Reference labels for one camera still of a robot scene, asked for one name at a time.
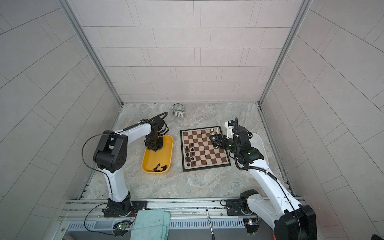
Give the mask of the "yellow plastic tray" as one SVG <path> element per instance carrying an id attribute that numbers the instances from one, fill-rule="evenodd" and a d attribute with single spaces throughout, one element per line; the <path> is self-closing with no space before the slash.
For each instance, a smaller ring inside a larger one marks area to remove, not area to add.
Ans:
<path id="1" fill-rule="evenodd" d="M 173 154 L 174 139 L 169 136 L 164 136 L 164 145 L 161 150 L 156 152 L 145 150 L 145 154 L 142 161 L 142 170 L 148 174 L 166 174 L 171 167 L 172 154 Z M 154 168 L 161 164 L 161 166 L 167 165 L 168 169 L 164 172 L 154 172 Z"/>

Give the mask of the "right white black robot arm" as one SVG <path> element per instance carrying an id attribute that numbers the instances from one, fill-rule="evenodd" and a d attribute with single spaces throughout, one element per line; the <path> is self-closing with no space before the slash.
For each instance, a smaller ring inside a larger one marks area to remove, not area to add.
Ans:
<path id="1" fill-rule="evenodd" d="M 234 121 L 227 122 L 226 129 L 226 135 L 210 136 L 213 146 L 233 153 L 238 170 L 249 171 L 269 198 L 265 201 L 255 190 L 245 191 L 241 210 L 261 217 L 276 240 L 316 240 L 315 211 L 293 197 L 272 172 L 261 137 Z"/>

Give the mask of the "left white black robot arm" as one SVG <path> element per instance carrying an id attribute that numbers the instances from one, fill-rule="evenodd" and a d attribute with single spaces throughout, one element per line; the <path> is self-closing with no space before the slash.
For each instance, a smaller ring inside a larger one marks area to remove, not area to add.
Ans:
<path id="1" fill-rule="evenodd" d="M 165 123 L 167 112 L 151 119 L 143 119 L 120 131 L 104 131 L 95 150 L 95 169 L 105 175 L 109 190 L 105 218 L 131 217 L 133 204 L 126 186 L 123 166 L 127 161 L 128 145 L 144 138 L 145 154 L 142 170 L 150 174 L 165 174 L 170 170 L 174 140 L 168 135 Z"/>

